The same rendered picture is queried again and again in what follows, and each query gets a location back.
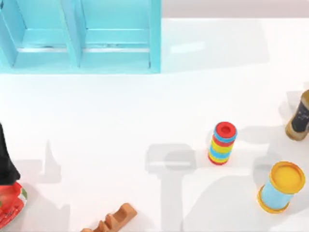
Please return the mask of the stack of coloured rings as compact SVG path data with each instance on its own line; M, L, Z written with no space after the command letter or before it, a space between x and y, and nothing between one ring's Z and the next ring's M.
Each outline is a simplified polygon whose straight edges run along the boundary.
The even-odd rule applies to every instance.
M213 131L208 158L215 165L228 162L238 131L230 122L219 122Z

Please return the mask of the brown wooden stand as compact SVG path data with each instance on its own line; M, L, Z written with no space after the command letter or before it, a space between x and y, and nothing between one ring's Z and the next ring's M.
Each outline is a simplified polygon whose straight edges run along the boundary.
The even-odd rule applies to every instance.
M119 232L137 214L129 203L124 203L115 213L107 214L104 220L100 220L95 229L84 228L80 232Z

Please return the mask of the light blue rack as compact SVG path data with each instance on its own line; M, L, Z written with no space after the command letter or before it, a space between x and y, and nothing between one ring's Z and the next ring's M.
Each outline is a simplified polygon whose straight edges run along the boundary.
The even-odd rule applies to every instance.
M162 0L0 0L0 73L159 73Z

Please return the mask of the black and tan bottle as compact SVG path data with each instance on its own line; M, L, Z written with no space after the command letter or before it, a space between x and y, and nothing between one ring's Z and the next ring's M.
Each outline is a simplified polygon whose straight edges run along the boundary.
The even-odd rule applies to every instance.
M285 132L295 141L302 141L309 134L309 89L302 93L298 108L286 125Z

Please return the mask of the blue and yellow can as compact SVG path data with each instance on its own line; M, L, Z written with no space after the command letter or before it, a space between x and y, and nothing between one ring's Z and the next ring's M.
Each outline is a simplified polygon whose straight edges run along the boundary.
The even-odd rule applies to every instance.
M267 182L259 189L257 200L268 213L279 214L287 209L290 200L305 185L305 174L300 167L288 161L274 164Z

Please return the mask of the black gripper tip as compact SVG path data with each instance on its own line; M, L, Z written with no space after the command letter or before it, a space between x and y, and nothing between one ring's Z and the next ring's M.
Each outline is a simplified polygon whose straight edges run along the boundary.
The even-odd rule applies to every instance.
M3 127L0 123L0 186L12 185L19 179L20 173L9 156Z

